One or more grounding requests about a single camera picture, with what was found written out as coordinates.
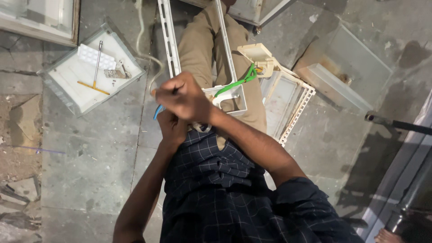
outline bare foot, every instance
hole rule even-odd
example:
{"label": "bare foot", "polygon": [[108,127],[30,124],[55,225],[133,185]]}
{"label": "bare foot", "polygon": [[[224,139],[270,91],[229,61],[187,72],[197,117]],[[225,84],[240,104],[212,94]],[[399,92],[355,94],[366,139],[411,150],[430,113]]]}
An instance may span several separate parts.
{"label": "bare foot", "polygon": [[400,236],[390,233],[385,229],[380,229],[377,236],[374,237],[376,243],[403,243]]}

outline white egg tray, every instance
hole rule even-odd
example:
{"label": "white egg tray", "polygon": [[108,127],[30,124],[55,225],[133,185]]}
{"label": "white egg tray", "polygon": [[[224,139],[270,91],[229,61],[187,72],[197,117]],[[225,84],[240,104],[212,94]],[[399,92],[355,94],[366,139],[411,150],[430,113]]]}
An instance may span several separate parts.
{"label": "white egg tray", "polygon": [[[91,47],[81,44],[78,47],[77,54],[80,60],[83,60],[84,62],[89,63],[96,67],[96,63],[98,62],[99,50],[95,50]],[[114,57],[108,56],[107,54],[101,52],[98,68],[103,70],[115,70],[115,66],[116,66],[116,62],[114,61]]]}

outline black metal rod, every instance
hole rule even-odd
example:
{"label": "black metal rod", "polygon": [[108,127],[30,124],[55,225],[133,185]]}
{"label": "black metal rod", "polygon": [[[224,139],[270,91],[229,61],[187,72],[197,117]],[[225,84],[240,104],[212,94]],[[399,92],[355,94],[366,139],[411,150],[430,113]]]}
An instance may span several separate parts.
{"label": "black metal rod", "polygon": [[403,121],[390,120],[390,119],[383,118],[381,116],[372,115],[369,113],[365,116],[365,120],[368,122],[373,122],[375,124],[380,124],[380,125],[384,125],[384,126],[391,126],[391,127],[400,128],[403,130],[415,131],[415,132],[419,132],[419,133],[423,133],[423,134],[427,134],[427,135],[432,135],[432,128],[419,126],[419,125],[415,125],[415,124],[407,123],[407,122],[403,122]]}

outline wrist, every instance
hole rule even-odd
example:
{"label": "wrist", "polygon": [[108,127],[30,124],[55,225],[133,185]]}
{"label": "wrist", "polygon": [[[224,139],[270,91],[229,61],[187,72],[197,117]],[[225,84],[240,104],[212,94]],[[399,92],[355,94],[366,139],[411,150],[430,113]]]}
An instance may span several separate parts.
{"label": "wrist", "polygon": [[170,154],[175,154],[179,146],[180,144],[176,143],[173,140],[162,139],[162,141],[159,143],[159,148]]}
{"label": "wrist", "polygon": [[210,108],[209,124],[215,127],[219,127],[221,118],[225,115],[227,114],[223,112],[221,109],[219,109],[216,106],[212,106]]}

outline hand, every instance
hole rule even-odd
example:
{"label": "hand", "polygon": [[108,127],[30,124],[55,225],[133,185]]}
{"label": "hand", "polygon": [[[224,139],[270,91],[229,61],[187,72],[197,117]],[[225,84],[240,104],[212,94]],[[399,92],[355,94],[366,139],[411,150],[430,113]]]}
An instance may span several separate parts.
{"label": "hand", "polygon": [[157,119],[162,131],[161,144],[176,152],[181,143],[186,139],[186,121],[179,119],[168,110],[159,113]]}
{"label": "hand", "polygon": [[156,102],[191,122],[209,123],[215,108],[188,72],[180,73],[156,89]]}

